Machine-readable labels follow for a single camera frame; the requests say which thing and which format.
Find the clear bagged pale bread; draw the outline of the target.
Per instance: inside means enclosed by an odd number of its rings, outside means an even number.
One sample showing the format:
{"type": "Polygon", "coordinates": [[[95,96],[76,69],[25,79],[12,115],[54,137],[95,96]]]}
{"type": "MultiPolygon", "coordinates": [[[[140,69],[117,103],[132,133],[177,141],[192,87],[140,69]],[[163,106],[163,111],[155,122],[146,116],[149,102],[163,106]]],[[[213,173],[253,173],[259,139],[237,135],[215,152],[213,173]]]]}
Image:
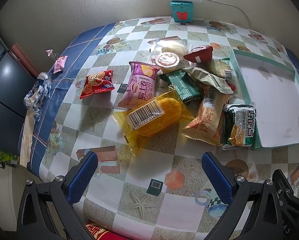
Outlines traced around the clear bagged pale bread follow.
{"type": "Polygon", "coordinates": [[[182,44],[180,41],[160,40],[150,49],[148,62],[156,64],[155,58],[163,52],[172,52],[177,54],[180,59],[179,64],[181,64],[184,62],[184,55],[186,55],[189,52],[189,50],[188,47],[182,44]]]}

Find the orange jelly cup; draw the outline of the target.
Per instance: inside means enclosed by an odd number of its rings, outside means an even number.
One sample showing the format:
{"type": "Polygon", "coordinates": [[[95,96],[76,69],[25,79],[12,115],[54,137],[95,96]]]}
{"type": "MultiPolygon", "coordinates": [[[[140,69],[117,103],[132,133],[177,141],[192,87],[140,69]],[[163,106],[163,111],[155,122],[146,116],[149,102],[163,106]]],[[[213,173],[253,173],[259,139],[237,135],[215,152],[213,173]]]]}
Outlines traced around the orange jelly cup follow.
{"type": "Polygon", "coordinates": [[[179,64],[179,56],[172,52],[163,52],[160,53],[155,58],[156,65],[163,67],[163,68],[173,68],[179,64]]]}

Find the small red candy packet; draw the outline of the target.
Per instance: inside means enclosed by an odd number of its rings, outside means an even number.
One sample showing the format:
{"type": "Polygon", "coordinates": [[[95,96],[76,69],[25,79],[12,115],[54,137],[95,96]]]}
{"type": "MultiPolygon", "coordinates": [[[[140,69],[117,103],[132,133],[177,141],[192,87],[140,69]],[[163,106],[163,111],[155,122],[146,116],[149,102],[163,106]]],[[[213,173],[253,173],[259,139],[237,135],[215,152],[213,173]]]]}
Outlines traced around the small red candy packet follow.
{"type": "Polygon", "coordinates": [[[235,91],[236,90],[236,87],[235,85],[233,85],[232,83],[230,82],[227,82],[228,86],[232,89],[232,91],[235,91]]]}

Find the silver crumpled wrapper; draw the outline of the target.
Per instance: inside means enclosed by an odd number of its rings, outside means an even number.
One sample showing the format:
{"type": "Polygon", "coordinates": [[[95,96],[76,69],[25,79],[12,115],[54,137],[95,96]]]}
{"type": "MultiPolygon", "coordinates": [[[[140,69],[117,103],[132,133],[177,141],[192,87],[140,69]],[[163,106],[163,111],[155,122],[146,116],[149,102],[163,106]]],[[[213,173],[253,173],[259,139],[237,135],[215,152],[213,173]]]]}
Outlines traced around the silver crumpled wrapper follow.
{"type": "Polygon", "coordinates": [[[56,61],[59,57],[59,55],[56,52],[54,52],[53,49],[48,49],[45,52],[47,53],[47,56],[54,59],[54,61],[56,61]]]}

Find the dark cabinet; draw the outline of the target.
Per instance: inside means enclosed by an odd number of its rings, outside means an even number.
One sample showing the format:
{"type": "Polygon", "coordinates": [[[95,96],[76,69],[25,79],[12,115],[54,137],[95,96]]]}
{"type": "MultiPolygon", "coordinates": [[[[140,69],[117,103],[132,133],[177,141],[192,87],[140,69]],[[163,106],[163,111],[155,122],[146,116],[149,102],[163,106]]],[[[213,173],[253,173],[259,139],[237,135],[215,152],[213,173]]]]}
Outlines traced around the dark cabinet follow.
{"type": "Polygon", "coordinates": [[[36,79],[0,44],[0,149],[18,154],[27,109],[24,97],[36,79]]]}

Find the mint green shallow box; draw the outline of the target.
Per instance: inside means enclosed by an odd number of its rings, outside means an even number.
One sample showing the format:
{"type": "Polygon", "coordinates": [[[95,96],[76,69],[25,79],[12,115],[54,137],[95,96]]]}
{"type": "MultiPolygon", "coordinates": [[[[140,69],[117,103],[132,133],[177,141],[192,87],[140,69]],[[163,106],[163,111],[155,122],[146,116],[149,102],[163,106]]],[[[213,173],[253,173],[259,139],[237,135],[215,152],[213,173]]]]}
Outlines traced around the mint green shallow box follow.
{"type": "Polygon", "coordinates": [[[255,104],[253,148],[299,144],[299,75],[293,66],[241,50],[232,50],[230,66],[243,99],[255,104]]]}

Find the teal cube toy box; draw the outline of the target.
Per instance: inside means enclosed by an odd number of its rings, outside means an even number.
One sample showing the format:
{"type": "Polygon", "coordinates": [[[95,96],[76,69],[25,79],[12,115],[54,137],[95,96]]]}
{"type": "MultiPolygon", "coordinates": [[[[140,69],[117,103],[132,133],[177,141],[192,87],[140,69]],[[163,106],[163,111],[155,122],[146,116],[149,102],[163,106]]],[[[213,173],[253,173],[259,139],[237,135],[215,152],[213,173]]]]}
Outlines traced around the teal cube toy box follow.
{"type": "Polygon", "coordinates": [[[171,1],[170,7],[174,22],[190,23],[194,14],[194,3],[188,1],[171,1]]]}

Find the small pink candy packet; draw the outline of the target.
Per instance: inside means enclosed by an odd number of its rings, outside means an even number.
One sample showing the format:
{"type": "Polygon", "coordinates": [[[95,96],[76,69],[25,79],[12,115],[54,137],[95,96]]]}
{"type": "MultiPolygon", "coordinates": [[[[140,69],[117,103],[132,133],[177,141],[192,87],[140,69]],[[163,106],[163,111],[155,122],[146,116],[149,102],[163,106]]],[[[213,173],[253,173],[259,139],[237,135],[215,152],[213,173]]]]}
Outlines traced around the small pink candy packet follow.
{"type": "Polygon", "coordinates": [[[65,63],[68,56],[60,56],[58,59],[56,59],[54,65],[53,65],[53,74],[56,74],[58,72],[62,72],[65,68],[65,63]]]}

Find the blue white crumpled wrapper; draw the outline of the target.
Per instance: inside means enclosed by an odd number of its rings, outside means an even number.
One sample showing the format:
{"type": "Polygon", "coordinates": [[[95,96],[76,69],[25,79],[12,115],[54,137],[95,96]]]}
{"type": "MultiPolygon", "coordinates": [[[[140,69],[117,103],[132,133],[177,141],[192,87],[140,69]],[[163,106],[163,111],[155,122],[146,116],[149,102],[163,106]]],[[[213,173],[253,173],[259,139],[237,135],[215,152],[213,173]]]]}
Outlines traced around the blue white crumpled wrapper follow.
{"type": "Polygon", "coordinates": [[[24,97],[24,105],[27,110],[34,111],[35,122],[41,119],[41,111],[45,99],[50,97],[51,77],[46,72],[41,72],[32,89],[24,97]]]}

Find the green white corn packet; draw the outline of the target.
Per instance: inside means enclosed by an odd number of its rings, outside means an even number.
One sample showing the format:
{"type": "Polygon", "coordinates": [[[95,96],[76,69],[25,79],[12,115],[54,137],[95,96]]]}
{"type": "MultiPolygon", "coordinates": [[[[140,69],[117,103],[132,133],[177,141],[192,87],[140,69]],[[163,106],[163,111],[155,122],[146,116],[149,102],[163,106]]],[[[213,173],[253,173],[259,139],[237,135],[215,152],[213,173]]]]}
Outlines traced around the green white corn packet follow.
{"type": "Polygon", "coordinates": [[[225,105],[223,111],[225,143],[222,148],[252,147],[256,125],[256,107],[231,104],[225,105]]]}

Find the dark red biscuit packet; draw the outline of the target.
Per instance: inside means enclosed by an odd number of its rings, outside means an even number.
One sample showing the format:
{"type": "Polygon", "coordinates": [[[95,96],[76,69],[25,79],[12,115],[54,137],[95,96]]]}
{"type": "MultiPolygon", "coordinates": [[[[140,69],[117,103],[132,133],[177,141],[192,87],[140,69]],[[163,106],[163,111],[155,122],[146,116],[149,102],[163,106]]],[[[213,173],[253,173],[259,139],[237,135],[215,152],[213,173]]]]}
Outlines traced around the dark red biscuit packet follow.
{"type": "Polygon", "coordinates": [[[209,62],[213,58],[212,46],[198,46],[191,50],[187,55],[184,55],[184,59],[192,63],[209,62]]]}

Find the red orange snack packet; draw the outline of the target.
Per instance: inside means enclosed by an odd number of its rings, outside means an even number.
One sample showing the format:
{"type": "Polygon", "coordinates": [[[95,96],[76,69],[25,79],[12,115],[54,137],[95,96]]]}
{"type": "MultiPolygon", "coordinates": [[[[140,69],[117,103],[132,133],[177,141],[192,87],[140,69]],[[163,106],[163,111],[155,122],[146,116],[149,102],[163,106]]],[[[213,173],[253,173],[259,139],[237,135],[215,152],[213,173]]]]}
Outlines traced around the red orange snack packet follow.
{"type": "Polygon", "coordinates": [[[110,92],[115,89],[112,83],[113,71],[104,70],[96,74],[85,77],[85,83],[80,95],[80,99],[84,99],[94,94],[110,92]]]}

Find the cream white snack packet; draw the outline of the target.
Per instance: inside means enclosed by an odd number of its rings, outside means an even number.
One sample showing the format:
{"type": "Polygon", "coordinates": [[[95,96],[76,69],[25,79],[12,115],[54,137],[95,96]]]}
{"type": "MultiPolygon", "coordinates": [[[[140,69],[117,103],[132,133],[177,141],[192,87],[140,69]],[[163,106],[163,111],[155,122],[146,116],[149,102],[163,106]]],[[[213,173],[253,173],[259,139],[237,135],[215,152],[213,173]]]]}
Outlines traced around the cream white snack packet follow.
{"type": "Polygon", "coordinates": [[[187,68],[183,68],[182,71],[188,73],[191,77],[200,81],[202,84],[214,87],[222,94],[234,93],[225,79],[222,79],[214,74],[211,74],[202,68],[187,67],[187,68]]]}

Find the round cracker clear packet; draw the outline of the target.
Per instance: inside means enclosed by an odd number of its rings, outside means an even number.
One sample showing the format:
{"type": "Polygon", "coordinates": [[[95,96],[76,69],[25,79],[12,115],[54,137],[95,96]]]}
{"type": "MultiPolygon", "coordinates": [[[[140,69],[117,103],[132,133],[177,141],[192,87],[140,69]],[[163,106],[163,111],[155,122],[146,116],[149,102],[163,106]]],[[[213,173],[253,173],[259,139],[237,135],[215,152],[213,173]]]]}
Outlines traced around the round cracker clear packet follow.
{"type": "Polygon", "coordinates": [[[226,81],[232,81],[232,70],[228,64],[222,60],[211,60],[208,63],[209,73],[218,76],[226,81]]]}

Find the checkered picture tablecloth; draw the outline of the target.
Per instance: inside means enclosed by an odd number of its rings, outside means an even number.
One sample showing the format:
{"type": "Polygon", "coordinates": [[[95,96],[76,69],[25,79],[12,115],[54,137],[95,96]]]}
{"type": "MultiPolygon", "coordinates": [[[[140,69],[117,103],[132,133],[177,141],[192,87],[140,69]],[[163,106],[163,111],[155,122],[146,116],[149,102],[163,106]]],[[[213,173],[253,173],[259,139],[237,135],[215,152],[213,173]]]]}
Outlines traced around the checkered picture tablecloth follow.
{"type": "Polygon", "coordinates": [[[52,77],[32,171],[63,180],[88,231],[209,239],[241,190],[299,197],[299,68],[233,24],[141,18],[92,29],[52,77]]]}

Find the yellow cake snack packet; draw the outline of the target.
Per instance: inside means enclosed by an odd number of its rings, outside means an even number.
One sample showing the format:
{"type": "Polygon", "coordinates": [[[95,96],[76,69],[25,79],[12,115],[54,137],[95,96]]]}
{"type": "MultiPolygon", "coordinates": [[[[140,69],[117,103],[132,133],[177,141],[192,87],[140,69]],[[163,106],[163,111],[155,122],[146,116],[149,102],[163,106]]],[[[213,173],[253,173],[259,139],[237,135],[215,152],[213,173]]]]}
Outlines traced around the yellow cake snack packet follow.
{"type": "Polygon", "coordinates": [[[194,116],[173,86],[134,109],[115,112],[111,116],[123,132],[131,153],[139,155],[149,140],[181,120],[194,116]]]}

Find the dark green snack packet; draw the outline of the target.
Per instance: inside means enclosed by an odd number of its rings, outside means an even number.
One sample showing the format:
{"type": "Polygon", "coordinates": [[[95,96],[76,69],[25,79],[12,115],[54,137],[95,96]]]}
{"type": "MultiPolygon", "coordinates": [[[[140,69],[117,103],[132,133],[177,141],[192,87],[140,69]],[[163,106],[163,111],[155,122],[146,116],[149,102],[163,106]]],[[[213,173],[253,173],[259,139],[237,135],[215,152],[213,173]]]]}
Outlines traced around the dark green snack packet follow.
{"type": "Polygon", "coordinates": [[[187,72],[175,70],[159,76],[161,80],[173,85],[182,102],[189,102],[199,99],[202,96],[201,90],[187,72]]]}

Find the beige orange bread packet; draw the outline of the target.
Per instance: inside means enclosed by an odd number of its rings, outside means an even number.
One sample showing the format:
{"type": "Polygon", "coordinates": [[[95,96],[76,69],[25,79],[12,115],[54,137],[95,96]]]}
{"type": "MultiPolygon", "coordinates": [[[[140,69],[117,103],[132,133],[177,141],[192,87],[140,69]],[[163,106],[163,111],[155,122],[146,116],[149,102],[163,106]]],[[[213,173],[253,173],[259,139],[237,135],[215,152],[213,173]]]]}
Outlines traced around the beige orange bread packet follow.
{"type": "Polygon", "coordinates": [[[198,107],[197,116],[182,130],[182,135],[203,141],[207,144],[221,146],[223,134],[223,107],[232,94],[223,94],[213,86],[202,85],[204,96],[198,107]]]}

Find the pink swiss roll packet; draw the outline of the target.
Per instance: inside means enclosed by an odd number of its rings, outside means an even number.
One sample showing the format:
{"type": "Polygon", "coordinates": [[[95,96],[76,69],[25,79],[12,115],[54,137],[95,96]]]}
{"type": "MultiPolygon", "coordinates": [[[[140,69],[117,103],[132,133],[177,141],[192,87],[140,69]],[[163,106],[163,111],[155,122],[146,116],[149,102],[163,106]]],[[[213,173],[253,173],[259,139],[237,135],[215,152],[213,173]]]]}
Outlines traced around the pink swiss roll packet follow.
{"type": "Polygon", "coordinates": [[[160,68],[148,63],[130,61],[131,74],[118,107],[132,109],[155,97],[156,78],[160,68]]]}

